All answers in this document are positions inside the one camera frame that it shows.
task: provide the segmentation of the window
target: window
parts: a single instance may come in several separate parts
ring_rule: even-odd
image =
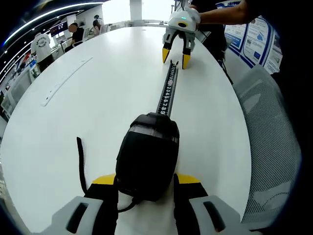
[[[53,48],[53,47],[55,46],[55,43],[54,43],[53,38],[51,37],[51,33],[48,33],[48,37],[49,37],[49,39],[50,39],[50,44],[49,44],[49,46],[50,46],[50,48]]]
[[[142,0],[142,19],[168,21],[174,0]]]
[[[102,4],[103,23],[111,24],[131,19],[130,0],[111,0]]]

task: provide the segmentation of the blue wall banner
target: blue wall banner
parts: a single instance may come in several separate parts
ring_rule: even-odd
[[[273,34],[273,40],[270,45],[268,58],[265,61],[264,68],[270,73],[279,72],[279,66],[282,62],[283,54],[279,45],[279,36],[277,32]]]
[[[246,33],[246,24],[226,25],[225,37],[232,40],[231,45],[238,51],[241,50],[243,40]]]
[[[244,56],[254,64],[260,64],[267,50],[269,36],[268,23],[260,18],[254,19],[248,25],[244,43]]]

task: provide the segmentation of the chair backrest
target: chair backrest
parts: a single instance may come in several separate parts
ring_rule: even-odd
[[[297,177],[301,151],[279,87],[255,66],[234,90],[246,119],[251,148],[251,185],[242,223],[253,229],[272,224]]]
[[[7,92],[7,97],[9,98],[12,106],[15,108],[25,91],[32,83],[32,75],[30,73],[29,67],[25,68],[24,71],[19,75],[16,81],[12,84]]]
[[[84,29],[83,42],[88,40],[89,28]]]
[[[100,28],[100,34],[106,33],[107,31],[108,31],[108,25],[107,25],[107,24],[101,26],[101,28]]]
[[[13,113],[14,107],[12,106],[9,98],[7,96],[4,97],[1,107],[5,111],[6,116],[9,118],[11,117],[11,114]]]

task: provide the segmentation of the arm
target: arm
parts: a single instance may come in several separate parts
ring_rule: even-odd
[[[200,15],[201,24],[245,24],[258,17],[260,13],[243,0],[237,6],[216,9]]]
[[[33,43],[30,44],[30,53],[31,53],[31,55],[35,55],[36,54],[35,45]]]

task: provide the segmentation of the sleeve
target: sleeve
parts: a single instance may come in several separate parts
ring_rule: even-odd
[[[75,42],[76,42],[76,32],[75,33],[73,33],[73,35],[72,35],[72,40],[75,40]]]
[[[46,34],[45,35],[46,36],[46,38],[47,38],[47,40],[48,40],[48,43],[50,44],[50,38],[49,38],[49,36]]]
[[[35,49],[35,40],[30,44],[30,53],[34,54],[36,52]]]
[[[203,2],[204,2],[203,0],[192,0],[190,4],[195,5],[198,8],[203,8],[204,6]]]

